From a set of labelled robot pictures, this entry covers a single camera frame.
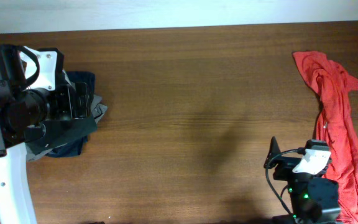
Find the black shirt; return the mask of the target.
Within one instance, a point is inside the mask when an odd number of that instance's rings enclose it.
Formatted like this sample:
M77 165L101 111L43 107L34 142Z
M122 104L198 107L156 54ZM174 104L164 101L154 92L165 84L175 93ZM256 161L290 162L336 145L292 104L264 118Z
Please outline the black shirt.
M46 120L24 131L25 145L38 155L79 140L97 130L92 116L71 120Z

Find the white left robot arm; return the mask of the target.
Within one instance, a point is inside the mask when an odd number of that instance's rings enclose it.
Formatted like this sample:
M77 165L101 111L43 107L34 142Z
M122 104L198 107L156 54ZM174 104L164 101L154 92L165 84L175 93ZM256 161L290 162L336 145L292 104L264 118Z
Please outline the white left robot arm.
M86 82L50 87L0 80L0 223L36 223L27 162L81 153L96 130Z

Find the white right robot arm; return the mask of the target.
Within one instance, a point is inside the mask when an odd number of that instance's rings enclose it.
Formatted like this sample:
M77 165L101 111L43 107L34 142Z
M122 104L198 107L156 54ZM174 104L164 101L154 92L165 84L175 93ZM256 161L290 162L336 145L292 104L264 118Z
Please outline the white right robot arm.
M323 177L330 163L325 141L310 139L304 147L281 151L273 137L264 163L265 178L286 214L270 222L336 224L341 212L339 184Z

